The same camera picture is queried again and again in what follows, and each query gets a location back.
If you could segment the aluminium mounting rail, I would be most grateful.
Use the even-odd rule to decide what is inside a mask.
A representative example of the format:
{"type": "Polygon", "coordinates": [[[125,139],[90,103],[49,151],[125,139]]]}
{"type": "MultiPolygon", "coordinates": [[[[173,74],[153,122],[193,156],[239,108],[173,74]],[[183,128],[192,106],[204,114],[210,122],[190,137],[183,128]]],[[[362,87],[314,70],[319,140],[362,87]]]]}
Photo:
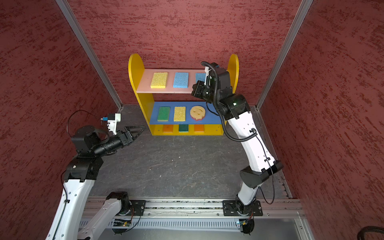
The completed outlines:
{"type": "MultiPolygon", "coordinates": [[[[224,216],[223,199],[172,199],[146,198],[144,218],[221,218],[224,216]]],[[[260,200],[263,215],[256,218],[298,219],[306,218],[300,200],[276,199],[269,205],[260,200]]]]}

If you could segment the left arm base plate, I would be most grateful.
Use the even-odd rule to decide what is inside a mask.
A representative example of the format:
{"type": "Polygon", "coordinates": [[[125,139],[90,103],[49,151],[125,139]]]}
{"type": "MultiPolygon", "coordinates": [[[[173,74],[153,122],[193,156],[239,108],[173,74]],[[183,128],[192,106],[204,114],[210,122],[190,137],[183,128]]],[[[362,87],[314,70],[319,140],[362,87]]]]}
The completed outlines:
{"type": "Polygon", "coordinates": [[[146,203],[145,200],[122,201],[122,207],[117,216],[143,216],[146,203]]]}

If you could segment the round smiley face sponge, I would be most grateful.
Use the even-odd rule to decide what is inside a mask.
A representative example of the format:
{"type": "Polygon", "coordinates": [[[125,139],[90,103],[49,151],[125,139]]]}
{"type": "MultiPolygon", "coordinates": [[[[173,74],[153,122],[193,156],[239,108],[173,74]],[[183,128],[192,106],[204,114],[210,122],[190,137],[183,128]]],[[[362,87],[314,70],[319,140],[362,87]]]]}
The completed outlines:
{"type": "Polygon", "coordinates": [[[206,110],[202,106],[193,106],[190,110],[190,116],[195,121],[201,121],[206,116],[206,110]]]}

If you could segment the dark green sponge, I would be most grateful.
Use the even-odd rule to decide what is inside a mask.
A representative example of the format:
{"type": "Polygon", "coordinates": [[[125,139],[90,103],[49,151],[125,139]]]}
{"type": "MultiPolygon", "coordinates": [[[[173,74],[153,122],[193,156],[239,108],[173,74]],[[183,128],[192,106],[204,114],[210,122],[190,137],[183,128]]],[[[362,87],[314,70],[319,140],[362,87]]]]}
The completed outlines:
{"type": "Polygon", "coordinates": [[[188,133],[189,125],[179,125],[179,133],[188,133]]]}

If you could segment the yellow sponge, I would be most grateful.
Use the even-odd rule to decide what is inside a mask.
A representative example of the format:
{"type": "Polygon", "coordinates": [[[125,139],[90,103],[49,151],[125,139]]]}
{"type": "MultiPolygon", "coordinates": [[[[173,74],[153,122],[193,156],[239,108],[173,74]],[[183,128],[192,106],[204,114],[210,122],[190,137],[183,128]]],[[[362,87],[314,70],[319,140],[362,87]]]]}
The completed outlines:
{"type": "Polygon", "coordinates": [[[150,84],[151,89],[165,89],[167,86],[168,72],[155,72],[150,84]]]}
{"type": "Polygon", "coordinates": [[[186,110],[187,108],[185,106],[176,106],[174,108],[174,122],[185,122],[186,110]]]}

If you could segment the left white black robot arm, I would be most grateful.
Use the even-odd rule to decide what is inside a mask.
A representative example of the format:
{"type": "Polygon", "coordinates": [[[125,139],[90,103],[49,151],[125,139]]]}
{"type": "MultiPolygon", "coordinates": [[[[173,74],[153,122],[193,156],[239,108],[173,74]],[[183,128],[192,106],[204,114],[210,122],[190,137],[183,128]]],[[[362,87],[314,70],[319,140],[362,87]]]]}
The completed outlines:
{"type": "Polygon", "coordinates": [[[61,177],[63,192],[48,232],[48,240],[97,240],[116,216],[133,220],[135,208],[127,192],[110,193],[101,209],[82,229],[80,223],[85,205],[94,186],[104,156],[132,144],[145,130],[145,126],[125,127],[110,136],[93,126],[84,126],[71,137],[77,155],[67,165],[61,177]]]}

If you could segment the light blue sponge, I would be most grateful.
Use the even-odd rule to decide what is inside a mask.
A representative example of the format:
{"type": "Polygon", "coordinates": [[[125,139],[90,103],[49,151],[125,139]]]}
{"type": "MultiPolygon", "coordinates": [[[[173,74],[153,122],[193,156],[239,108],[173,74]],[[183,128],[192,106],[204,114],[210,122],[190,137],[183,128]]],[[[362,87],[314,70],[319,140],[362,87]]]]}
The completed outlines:
{"type": "Polygon", "coordinates": [[[206,82],[206,73],[196,73],[195,74],[196,83],[201,81],[205,84],[206,82]]]}
{"type": "Polygon", "coordinates": [[[173,88],[187,89],[189,84],[189,73],[176,72],[174,77],[173,88]]]}

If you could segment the bright green sponge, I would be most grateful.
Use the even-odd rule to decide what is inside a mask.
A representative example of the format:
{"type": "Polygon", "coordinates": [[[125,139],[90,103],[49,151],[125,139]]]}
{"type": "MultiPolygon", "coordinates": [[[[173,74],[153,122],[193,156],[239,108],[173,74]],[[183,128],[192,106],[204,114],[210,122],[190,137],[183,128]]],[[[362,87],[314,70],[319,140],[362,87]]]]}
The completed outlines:
{"type": "Polygon", "coordinates": [[[170,107],[159,107],[157,121],[158,122],[168,122],[169,116],[170,116],[170,111],[171,111],[170,107]]]}

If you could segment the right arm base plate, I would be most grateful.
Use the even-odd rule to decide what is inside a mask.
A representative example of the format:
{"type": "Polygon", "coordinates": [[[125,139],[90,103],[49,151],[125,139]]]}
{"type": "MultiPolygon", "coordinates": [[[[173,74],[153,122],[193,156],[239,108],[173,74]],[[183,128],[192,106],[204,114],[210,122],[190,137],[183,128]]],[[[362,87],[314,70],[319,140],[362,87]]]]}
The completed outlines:
{"type": "Polygon", "coordinates": [[[263,210],[260,201],[253,200],[249,205],[243,205],[241,201],[237,200],[224,200],[223,213],[226,217],[240,216],[240,217],[261,217],[263,210]]]}

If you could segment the yellow shelf with coloured boards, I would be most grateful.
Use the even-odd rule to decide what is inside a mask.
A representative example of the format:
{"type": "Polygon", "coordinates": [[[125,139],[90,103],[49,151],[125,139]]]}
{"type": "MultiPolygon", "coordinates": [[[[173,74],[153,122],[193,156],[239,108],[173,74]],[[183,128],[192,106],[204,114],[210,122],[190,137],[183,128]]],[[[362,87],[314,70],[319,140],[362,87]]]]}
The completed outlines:
{"type": "Polygon", "coordinates": [[[181,70],[166,69],[168,72],[167,86],[165,89],[151,89],[150,84],[155,72],[164,72],[158,69],[146,69],[139,54],[132,54],[128,63],[129,79],[137,101],[153,136],[221,136],[223,128],[220,119],[211,113],[207,113],[201,121],[195,121],[190,116],[190,109],[193,106],[204,106],[203,100],[191,95],[192,86],[196,83],[195,74],[204,73],[204,69],[183,70],[189,73],[189,84],[187,89],[173,88],[176,72],[181,70]],[[185,106],[186,121],[174,122],[174,108],[185,106]],[[157,116],[159,107],[170,107],[168,122],[158,122],[157,116]],[[163,125],[174,125],[173,133],[163,133],[163,125]],[[179,133],[179,125],[189,125],[188,133],[179,133]],[[204,125],[204,133],[195,133],[194,125],[204,125]]]}

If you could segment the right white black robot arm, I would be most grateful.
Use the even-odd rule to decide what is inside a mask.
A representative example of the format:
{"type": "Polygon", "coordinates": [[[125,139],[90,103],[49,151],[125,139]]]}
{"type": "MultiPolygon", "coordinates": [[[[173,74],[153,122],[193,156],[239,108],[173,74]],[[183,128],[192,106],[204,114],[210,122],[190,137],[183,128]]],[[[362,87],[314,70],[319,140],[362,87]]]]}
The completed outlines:
{"type": "Polygon", "coordinates": [[[230,73],[207,62],[202,65],[206,79],[193,85],[192,96],[213,105],[224,134],[231,141],[242,144],[249,161],[240,172],[243,183],[236,196],[236,210],[245,216],[252,210],[258,189],[272,179],[283,164],[272,156],[259,136],[246,98],[233,92],[230,73]]]}

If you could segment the tan orange-backed sponge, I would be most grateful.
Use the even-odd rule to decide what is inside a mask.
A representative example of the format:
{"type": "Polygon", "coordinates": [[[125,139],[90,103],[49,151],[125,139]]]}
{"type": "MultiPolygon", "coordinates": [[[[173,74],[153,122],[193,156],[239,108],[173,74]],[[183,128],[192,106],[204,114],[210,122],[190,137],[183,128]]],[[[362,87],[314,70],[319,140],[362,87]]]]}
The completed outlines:
{"type": "Polygon", "coordinates": [[[163,133],[173,133],[174,125],[163,125],[163,133]]]}

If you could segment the orange sponge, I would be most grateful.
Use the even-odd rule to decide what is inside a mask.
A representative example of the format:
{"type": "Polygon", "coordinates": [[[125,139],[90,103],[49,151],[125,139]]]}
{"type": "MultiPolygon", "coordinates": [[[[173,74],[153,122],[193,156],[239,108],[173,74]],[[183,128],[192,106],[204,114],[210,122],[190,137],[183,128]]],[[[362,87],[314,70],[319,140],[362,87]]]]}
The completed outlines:
{"type": "Polygon", "coordinates": [[[205,126],[204,125],[194,125],[194,132],[195,133],[204,133],[205,132],[205,126]]]}

